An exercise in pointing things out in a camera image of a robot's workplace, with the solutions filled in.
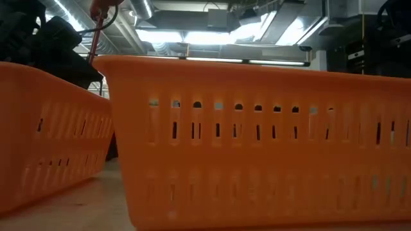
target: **black machine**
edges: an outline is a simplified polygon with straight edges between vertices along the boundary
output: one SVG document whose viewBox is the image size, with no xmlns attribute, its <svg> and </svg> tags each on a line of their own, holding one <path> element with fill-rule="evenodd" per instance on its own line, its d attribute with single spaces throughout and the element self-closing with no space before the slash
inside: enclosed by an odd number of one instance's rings
<svg viewBox="0 0 411 231">
<path fill-rule="evenodd" d="M 103 76 L 73 51 L 81 41 L 62 18 L 46 22 L 46 7 L 37 0 L 0 0 L 0 61 L 29 65 L 88 89 Z"/>
<path fill-rule="evenodd" d="M 411 78 L 411 1 L 388 0 L 367 21 L 363 40 L 346 47 L 348 72 Z"/>
</svg>

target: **orange plastic basket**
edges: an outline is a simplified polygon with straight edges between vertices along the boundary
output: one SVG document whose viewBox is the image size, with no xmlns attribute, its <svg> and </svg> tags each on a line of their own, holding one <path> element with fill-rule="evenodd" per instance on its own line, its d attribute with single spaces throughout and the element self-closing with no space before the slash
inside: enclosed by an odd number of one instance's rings
<svg viewBox="0 0 411 231">
<path fill-rule="evenodd" d="M 411 80 L 103 56 L 139 230 L 411 219 Z"/>
<path fill-rule="evenodd" d="M 0 62 L 0 213 L 100 171 L 109 100 L 48 73 Z"/>
</svg>

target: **table surface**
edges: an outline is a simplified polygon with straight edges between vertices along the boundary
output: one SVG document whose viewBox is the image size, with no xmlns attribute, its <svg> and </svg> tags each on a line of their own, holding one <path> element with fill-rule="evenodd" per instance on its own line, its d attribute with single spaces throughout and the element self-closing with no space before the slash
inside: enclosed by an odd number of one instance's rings
<svg viewBox="0 0 411 231">
<path fill-rule="evenodd" d="M 30 231 L 134 231 L 127 212 L 123 182 L 117 160 L 106 163 L 105 169 L 90 180 L 13 212 L 0 219 L 0 230 Z M 411 230 L 411 223 L 287 228 L 297 230 Z"/>
</svg>

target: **ceiling light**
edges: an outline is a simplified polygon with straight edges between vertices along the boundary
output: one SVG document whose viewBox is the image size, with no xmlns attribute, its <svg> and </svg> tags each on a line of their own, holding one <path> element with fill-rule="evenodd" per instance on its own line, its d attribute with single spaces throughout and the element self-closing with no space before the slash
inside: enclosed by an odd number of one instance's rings
<svg viewBox="0 0 411 231">
<path fill-rule="evenodd" d="M 328 17 L 324 17 L 317 25 L 314 26 L 307 34 L 305 34 L 298 42 L 297 45 L 301 45 L 308 38 L 310 38 L 324 23 L 328 21 Z"/>
<path fill-rule="evenodd" d="M 292 46 L 304 35 L 304 23 L 300 18 L 296 18 L 281 35 L 277 41 L 277 46 Z"/>
<path fill-rule="evenodd" d="M 233 44 L 235 40 L 228 33 L 192 31 L 187 34 L 184 42 L 198 45 L 226 45 Z"/>
<path fill-rule="evenodd" d="M 187 57 L 187 60 L 195 61 L 209 61 L 209 62 L 230 62 L 230 63 L 241 63 L 243 60 L 232 59 L 232 58 L 198 58 L 198 57 Z"/>
<path fill-rule="evenodd" d="M 260 27 L 260 30 L 254 35 L 254 41 L 261 40 L 261 38 L 267 31 L 268 27 L 270 26 L 276 14 L 277 12 L 273 11 L 273 12 L 266 13 L 261 16 L 261 22 L 262 22 L 261 27 Z"/>
<path fill-rule="evenodd" d="M 289 62 L 289 61 L 270 61 L 270 60 L 250 60 L 250 64 L 261 65 L 292 65 L 292 66 L 304 66 L 304 62 Z"/>
<path fill-rule="evenodd" d="M 173 57 L 173 56 L 143 56 L 146 58 L 165 58 L 165 59 L 179 59 L 178 57 Z"/>
<path fill-rule="evenodd" d="M 177 31 L 147 31 L 136 30 L 140 39 L 145 42 L 182 42 L 180 32 Z"/>
<path fill-rule="evenodd" d="M 246 24 L 232 31 L 230 33 L 230 37 L 233 40 L 250 38 L 256 33 L 258 33 L 260 28 L 261 28 L 261 22 Z"/>
</svg>

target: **red rod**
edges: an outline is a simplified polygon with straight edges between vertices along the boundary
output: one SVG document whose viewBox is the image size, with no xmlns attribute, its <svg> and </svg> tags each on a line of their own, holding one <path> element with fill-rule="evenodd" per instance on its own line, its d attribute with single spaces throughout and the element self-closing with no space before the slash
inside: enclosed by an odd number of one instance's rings
<svg viewBox="0 0 411 231">
<path fill-rule="evenodd" d="M 103 21 L 104 18 L 98 17 L 98 22 L 97 22 L 97 27 L 96 28 L 100 28 L 103 26 Z M 94 60 L 94 56 L 96 55 L 96 50 L 97 50 L 97 43 L 98 43 L 98 38 L 100 37 L 100 30 L 94 32 L 94 36 L 92 38 L 92 44 L 91 44 L 91 49 L 89 52 L 89 55 L 87 57 L 88 61 L 90 64 L 92 64 L 92 61 Z"/>
</svg>

